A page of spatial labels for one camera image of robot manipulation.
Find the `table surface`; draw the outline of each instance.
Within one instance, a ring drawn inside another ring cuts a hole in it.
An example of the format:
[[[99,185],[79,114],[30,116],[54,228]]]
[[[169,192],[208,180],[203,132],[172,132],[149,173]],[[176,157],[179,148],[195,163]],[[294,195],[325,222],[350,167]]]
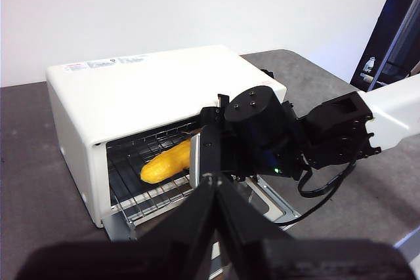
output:
[[[243,56],[274,72],[286,100],[301,116],[355,88],[288,50]],[[33,250],[63,241],[107,240],[79,196],[58,149],[46,83],[1,89],[1,278],[13,279]],[[289,233],[304,238],[368,238],[395,243],[420,225],[420,136],[359,161],[356,170],[320,210]],[[308,188],[323,185],[342,167],[317,171]],[[297,210],[303,199],[292,179],[269,178]]]

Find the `bottle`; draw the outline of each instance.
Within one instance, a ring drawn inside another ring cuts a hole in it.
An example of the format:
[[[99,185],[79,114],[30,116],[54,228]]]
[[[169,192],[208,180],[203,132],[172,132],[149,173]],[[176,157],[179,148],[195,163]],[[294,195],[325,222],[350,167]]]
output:
[[[366,62],[365,66],[363,67],[363,72],[370,73],[373,69],[373,65],[375,65],[375,57],[369,58]]]

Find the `white wall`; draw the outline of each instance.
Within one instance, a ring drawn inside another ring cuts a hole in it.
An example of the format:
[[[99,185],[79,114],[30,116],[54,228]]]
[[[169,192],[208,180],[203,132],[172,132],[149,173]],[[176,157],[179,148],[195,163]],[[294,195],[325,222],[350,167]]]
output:
[[[3,86],[52,64],[222,43],[290,49],[350,81],[385,0],[2,0]]]

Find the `black cable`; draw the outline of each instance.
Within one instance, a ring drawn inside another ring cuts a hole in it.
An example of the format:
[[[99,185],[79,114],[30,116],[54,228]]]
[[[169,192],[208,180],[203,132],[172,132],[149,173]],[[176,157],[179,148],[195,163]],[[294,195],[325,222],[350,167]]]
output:
[[[312,172],[312,168],[309,167],[309,170],[305,173],[305,175],[302,177],[302,179],[299,181],[299,184],[297,185],[297,190],[301,194],[302,197],[305,198],[315,198],[322,195],[325,195],[327,192],[329,192],[332,188],[334,188],[334,185],[336,184],[336,181],[340,178],[341,173],[334,176],[331,180],[329,180],[328,183],[326,183],[324,186],[317,188],[315,190],[303,190],[303,186],[310,180],[314,173]]]
[[[278,226],[288,226],[290,224],[297,223],[297,222],[305,219],[307,216],[309,216],[314,211],[317,211],[319,208],[321,208],[322,205],[325,204],[328,201],[328,199],[330,199],[334,195],[334,193],[340,188],[340,185],[343,183],[344,179],[354,170],[354,168],[356,167],[356,160],[357,160],[357,156],[359,154],[359,151],[364,147],[365,143],[369,140],[370,137],[371,137],[371,134],[367,135],[366,138],[360,143],[360,145],[357,148],[357,150],[356,150],[353,158],[348,163],[348,165],[346,166],[346,168],[342,172],[340,172],[339,174],[337,174],[333,179],[331,179],[326,185],[323,186],[323,187],[325,187],[325,186],[327,186],[331,182],[334,182],[335,183],[335,185],[331,187],[331,191],[318,204],[316,204],[311,209],[309,209],[308,211],[306,211],[300,217],[298,217],[298,218],[296,218],[294,220],[287,221],[287,222],[276,223],[276,225],[278,225]],[[306,182],[312,176],[312,169],[308,170],[308,172],[306,172],[305,176],[307,176],[307,174],[310,174],[310,175],[306,179]]]

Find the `yellow object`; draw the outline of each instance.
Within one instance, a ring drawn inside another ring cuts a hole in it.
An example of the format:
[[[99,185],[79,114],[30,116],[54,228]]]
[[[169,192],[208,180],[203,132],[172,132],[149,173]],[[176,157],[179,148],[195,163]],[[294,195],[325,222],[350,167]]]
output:
[[[141,180],[155,184],[190,167],[190,139],[155,156],[143,166]]]

